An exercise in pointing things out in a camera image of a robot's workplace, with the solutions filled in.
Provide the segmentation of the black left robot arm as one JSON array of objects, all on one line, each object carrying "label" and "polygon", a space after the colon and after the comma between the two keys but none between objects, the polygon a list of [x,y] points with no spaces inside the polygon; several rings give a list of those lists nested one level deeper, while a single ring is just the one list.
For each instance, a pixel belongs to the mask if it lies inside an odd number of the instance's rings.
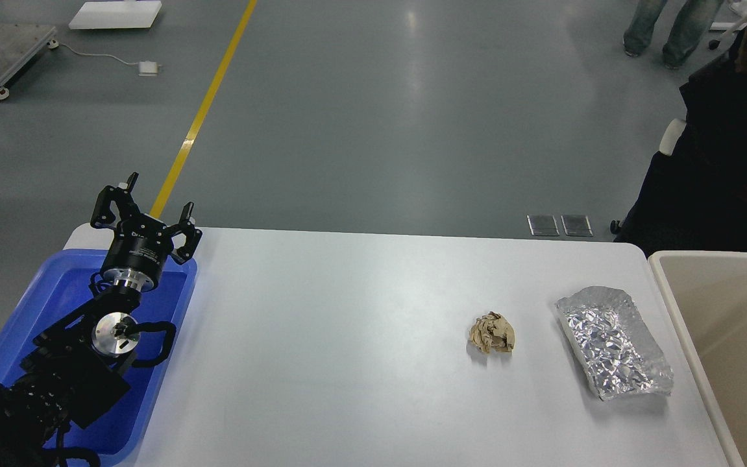
[{"label": "black left robot arm", "polygon": [[127,370],[154,368],[171,355],[178,326],[133,313],[159,287],[169,260],[192,260],[203,233],[192,202],[174,224],[142,212],[132,196],[137,177],[105,186],[95,199],[90,225],[113,237],[92,275],[91,298],[38,332],[20,361],[22,376],[0,383],[0,466],[101,465],[93,449],[65,446],[70,427],[85,429],[111,411],[132,390]]}]

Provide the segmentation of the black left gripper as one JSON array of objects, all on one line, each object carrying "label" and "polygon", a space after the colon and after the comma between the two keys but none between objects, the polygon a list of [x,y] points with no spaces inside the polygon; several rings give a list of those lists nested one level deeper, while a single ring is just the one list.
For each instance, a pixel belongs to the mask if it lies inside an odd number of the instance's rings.
[{"label": "black left gripper", "polygon": [[[95,201],[90,225],[114,232],[100,269],[103,278],[113,281],[130,274],[141,284],[139,289],[156,289],[168,257],[177,264],[191,260],[203,232],[192,218],[193,202],[186,203],[178,222],[169,226],[142,213],[132,197],[138,177],[132,172],[118,186],[105,186]],[[180,236],[183,245],[175,247],[174,238]]]}]

